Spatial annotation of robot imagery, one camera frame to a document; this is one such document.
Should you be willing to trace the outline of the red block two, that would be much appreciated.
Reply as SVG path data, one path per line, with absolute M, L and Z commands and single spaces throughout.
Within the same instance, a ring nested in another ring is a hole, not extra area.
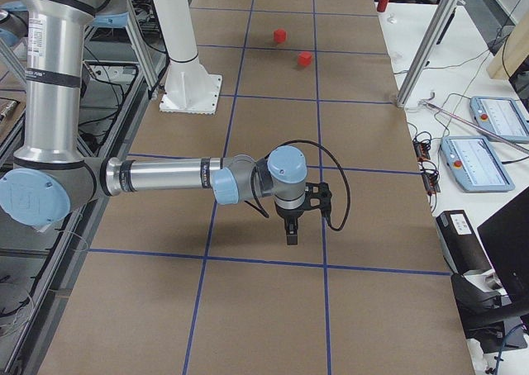
M 312 63 L 313 55 L 309 51 L 302 51 L 298 54 L 298 65 L 307 67 Z

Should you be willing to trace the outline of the red block one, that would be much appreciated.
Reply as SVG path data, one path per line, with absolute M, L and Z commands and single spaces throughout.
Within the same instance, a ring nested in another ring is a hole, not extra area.
M 287 31 L 282 28 L 274 30 L 273 32 L 274 43 L 276 44 L 284 43 L 287 40 L 287 35 L 288 35 Z

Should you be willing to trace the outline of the brown paper mat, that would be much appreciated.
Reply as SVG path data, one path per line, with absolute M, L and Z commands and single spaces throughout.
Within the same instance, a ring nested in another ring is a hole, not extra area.
M 245 177 L 300 140 L 332 194 L 286 242 L 271 183 L 112 198 L 42 374 L 470 374 L 373 0 L 193 0 L 212 116 L 145 112 L 145 161 L 222 157 Z

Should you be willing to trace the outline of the black power box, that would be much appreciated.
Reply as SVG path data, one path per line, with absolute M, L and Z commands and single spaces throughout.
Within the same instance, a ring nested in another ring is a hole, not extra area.
M 443 211 L 436 217 L 436 229 L 444 259 L 452 273 L 475 275 L 492 270 L 464 210 Z

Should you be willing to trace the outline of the near teach pendant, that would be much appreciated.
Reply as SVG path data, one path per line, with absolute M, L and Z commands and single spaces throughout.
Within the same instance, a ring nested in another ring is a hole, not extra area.
M 515 188 L 492 145 L 482 135 L 444 137 L 441 153 L 464 192 L 510 192 Z

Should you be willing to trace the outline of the teach pendant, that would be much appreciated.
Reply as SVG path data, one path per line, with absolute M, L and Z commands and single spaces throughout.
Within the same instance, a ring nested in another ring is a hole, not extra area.
M 528 143 L 528 120 L 515 100 L 472 97 L 470 110 L 478 126 L 515 143 Z
M 510 192 L 515 188 L 492 145 L 482 135 L 444 137 L 441 153 L 464 192 Z

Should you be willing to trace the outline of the black monitor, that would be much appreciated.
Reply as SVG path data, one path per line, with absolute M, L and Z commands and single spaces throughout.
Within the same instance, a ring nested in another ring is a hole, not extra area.
M 514 301 L 528 297 L 528 221 L 526 188 L 478 227 L 495 273 Z

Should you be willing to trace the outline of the far teach pendant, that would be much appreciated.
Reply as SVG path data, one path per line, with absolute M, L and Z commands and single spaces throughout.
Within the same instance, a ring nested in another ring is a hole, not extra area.
M 470 110 L 478 126 L 515 143 L 528 143 L 528 120 L 515 100 L 472 97 Z

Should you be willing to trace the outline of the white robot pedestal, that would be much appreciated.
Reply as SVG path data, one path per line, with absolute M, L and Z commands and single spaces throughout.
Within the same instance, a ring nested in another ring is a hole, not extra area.
M 169 56 L 160 110 L 214 114 L 222 76 L 209 74 L 200 62 L 188 0 L 153 2 Z

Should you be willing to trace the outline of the aluminium frame post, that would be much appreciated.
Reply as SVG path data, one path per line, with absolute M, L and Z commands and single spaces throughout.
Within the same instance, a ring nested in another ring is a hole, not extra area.
M 433 51 L 434 45 L 439 40 L 441 32 L 446 26 L 451 13 L 456 7 L 458 0 L 440 0 L 431 22 L 422 38 L 413 61 L 406 73 L 406 77 L 398 91 L 396 97 L 396 106 L 404 107 L 410 98 L 413 89 L 417 85 L 422 71 L 426 67 L 428 57 Z

